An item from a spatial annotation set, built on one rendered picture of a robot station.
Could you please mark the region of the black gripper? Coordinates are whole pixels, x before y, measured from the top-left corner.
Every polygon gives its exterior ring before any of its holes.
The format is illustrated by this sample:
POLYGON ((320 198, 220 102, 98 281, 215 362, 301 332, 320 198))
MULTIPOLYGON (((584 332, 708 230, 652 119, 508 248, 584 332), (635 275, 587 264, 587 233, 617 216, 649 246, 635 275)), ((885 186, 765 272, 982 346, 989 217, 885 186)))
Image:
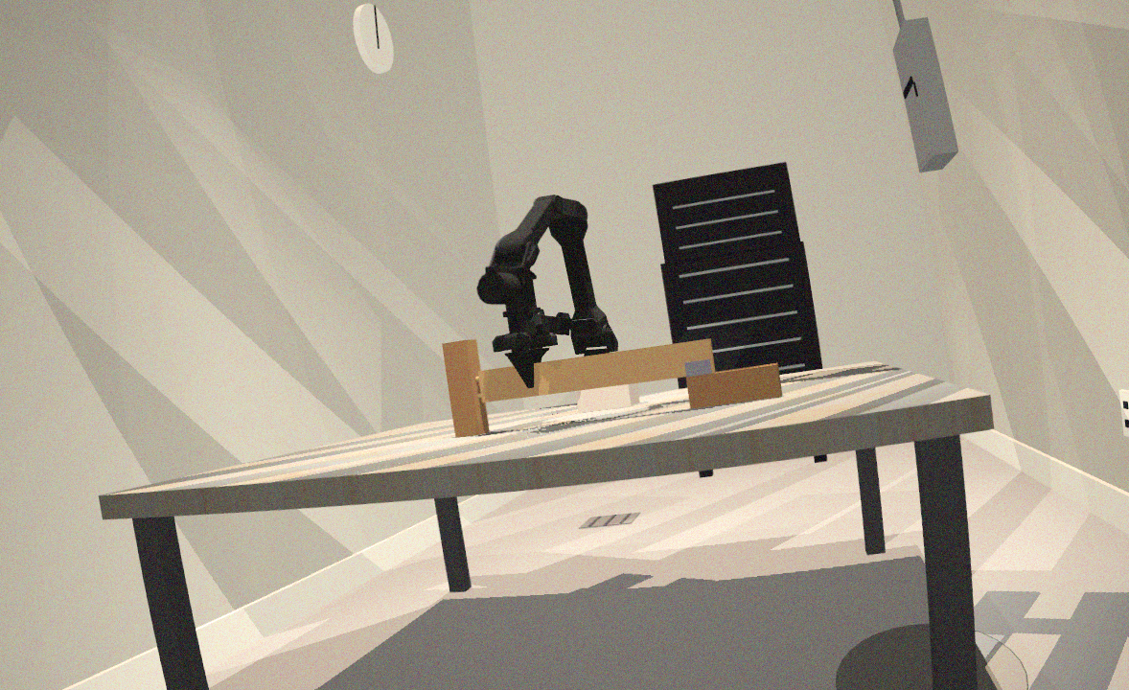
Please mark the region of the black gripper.
POLYGON ((543 355, 550 350, 548 346, 559 346, 555 333, 546 335, 542 335, 545 332, 540 331, 531 333, 530 311, 533 309, 537 309, 537 302, 513 303, 513 305, 506 306, 504 317, 508 320, 509 333, 495 337, 492 340, 492 350, 511 350, 511 353, 506 353, 506 356, 511 365, 515 365, 520 379, 528 388, 534 387, 534 363, 541 363, 543 355))

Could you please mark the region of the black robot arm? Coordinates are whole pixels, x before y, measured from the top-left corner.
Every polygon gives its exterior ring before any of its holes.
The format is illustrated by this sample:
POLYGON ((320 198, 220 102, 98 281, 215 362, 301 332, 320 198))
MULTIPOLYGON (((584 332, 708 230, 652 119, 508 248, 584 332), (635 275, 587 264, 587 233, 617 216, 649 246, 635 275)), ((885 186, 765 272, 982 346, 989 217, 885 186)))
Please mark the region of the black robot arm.
POLYGON ((609 326, 607 315, 596 305, 589 264, 584 250, 584 236, 588 230, 588 210, 581 202, 551 194, 539 196, 519 224, 517 230, 507 233, 497 242, 490 267, 478 280, 478 298, 484 303, 537 302, 531 272, 539 257, 539 241, 550 227, 553 241, 559 242, 564 254, 564 267, 574 300, 574 317, 559 311, 555 317, 548 317, 545 311, 530 311, 531 333, 567 334, 572 340, 576 355, 584 357, 618 351, 618 339, 609 326), (587 350, 587 348, 604 348, 587 350))

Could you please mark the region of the long wooden rail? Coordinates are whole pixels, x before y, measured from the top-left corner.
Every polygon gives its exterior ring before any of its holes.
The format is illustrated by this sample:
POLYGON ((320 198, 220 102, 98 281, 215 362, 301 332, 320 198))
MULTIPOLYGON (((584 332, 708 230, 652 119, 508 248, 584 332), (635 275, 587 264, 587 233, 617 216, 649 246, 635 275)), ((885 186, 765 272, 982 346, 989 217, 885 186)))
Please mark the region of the long wooden rail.
POLYGON ((641 381, 684 379, 684 363, 699 359, 710 359, 715 373, 712 339, 534 363, 533 388, 526 387, 515 366, 478 372, 478 387, 481 401, 488 403, 641 381))

